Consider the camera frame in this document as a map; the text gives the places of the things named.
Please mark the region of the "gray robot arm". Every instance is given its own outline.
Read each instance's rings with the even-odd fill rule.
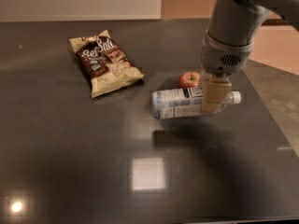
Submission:
[[[246,64],[270,9],[299,29],[299,0],[217,0],[201,51],[203,112],[217,110],[230,91],[229,76]]]

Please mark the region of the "bottle cap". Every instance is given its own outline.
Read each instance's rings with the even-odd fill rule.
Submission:
[[[234,105],[240,104],[242,100],[241,93],[239,91],[232,91],[232,94],[234,96]]]

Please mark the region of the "snack bag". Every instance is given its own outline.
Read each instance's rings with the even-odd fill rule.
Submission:
[[[108,31],[69,41],[91,78],[92,98],[129,86],[144,76],[130,63]]]

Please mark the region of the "white wall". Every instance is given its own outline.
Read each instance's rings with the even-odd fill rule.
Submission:
[[[161,18],[161,0],[0,0],[0,21]]]

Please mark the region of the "table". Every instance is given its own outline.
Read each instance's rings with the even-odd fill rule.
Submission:
[[[0,23],[0,222],[298,218],[299,160],[243,71],[231,79],[240,105],[200,118],[151,114],[154,91],[198,70],[207,25]],[[92,99],[68,38],[105,29],[145,77]]]

